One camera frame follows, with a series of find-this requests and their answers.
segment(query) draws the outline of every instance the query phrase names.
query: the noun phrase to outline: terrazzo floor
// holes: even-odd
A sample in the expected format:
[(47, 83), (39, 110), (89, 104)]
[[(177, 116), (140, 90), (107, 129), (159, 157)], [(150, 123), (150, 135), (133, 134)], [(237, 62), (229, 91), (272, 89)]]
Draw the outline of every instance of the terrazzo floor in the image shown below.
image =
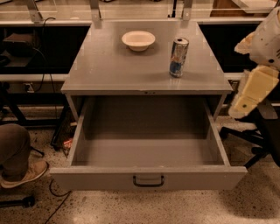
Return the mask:
[[(222, 125), (238, 130), (254, 128), (228, 116), (218, 117), (218, 129)], [(53, 129), (29, 131), (32, 146), (45, 153), (44, 159), (50, 166), (66, 162), (63, 150), (54, 150), (50, 145)], [(66, 132), (63, 129), (60, 134), (67, 137)], [(232, 165), (243, 165), (251, 156), (251, 144), (234, 136), (224, 141), (224, 147)], [(30, 160), (38, 159), (42, 158), (33, 151)], [(1, 201), (21, 200), (30, 195), (36, 200), (32, 207), (0, 208), (0, 223), (280, 223), (280, 170), (271, 157), (251, 167), (230, 191), (67, 192), (53, 181), (49, 171), (34, 182), (14, 189), (0, 189)]]

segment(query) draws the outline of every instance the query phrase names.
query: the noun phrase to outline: white bowl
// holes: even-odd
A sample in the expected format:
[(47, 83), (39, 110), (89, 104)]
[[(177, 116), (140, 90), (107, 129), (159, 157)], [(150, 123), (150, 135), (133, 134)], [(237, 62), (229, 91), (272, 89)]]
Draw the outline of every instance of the white bowl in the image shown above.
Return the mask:
[(155, 40), (155, 36), (147, 31), (129, 31), (122, 36), (122, 42), (135, 52), (146, 50)]

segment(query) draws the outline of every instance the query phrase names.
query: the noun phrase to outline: white robot part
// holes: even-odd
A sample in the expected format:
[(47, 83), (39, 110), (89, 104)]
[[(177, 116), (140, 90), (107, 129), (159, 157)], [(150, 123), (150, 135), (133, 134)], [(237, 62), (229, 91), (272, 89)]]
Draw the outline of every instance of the white robot part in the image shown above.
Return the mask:
[(238, 93), (228, 111), (230, 116), (240, 119), (258, 107), (279, 82), (280, 7), (276, 7), (235, 50), (249, 53), (250, 59), (258, 64), (241, 79)]
[(228, 114), (238, 119), (247, 116), (268, 96), (278, 82), (278, 70), (272, 67), (258, 66), (252, 72), (245, 73)]
[(256, 28), (249, 57), (258, 65), (280, 70), (280, 7), (276, 7)]

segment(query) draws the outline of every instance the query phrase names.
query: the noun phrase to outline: aluminum can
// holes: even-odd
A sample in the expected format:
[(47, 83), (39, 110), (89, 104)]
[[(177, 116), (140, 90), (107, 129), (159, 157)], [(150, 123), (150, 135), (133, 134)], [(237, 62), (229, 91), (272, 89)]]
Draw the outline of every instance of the aluminum can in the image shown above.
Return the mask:
[(189, 40), (186, 38), (175, 38), (173, 41), (169, 73), (175, 78), (183, 75), (188, 46)]

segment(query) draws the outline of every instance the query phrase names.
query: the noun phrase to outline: black chair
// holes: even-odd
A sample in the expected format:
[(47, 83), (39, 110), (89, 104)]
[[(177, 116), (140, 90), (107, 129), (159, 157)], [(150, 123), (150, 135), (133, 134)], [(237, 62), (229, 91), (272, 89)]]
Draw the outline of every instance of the black chair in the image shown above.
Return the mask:
[(2, 207), (33, 207), (35, 205), (34, 196), (28, 196), (23, 199), (0, 201), (0, 208)]
[(246, 168), (251, 167), (269, 154), (280, 167), (280, 109), (274, 108), (274, 110), (278, 116), (276, 119), (263, 118), (259, 108), (256, 108), (248, 116), (237, 120), (254, 123), (256, 129), (238, 131), (222, 127), (220, 130), (220, 137), (222, 139), (227, 138), (228, 134), (232, 134), (259, 146), (251, 149), (255, 155), (244, 165)]

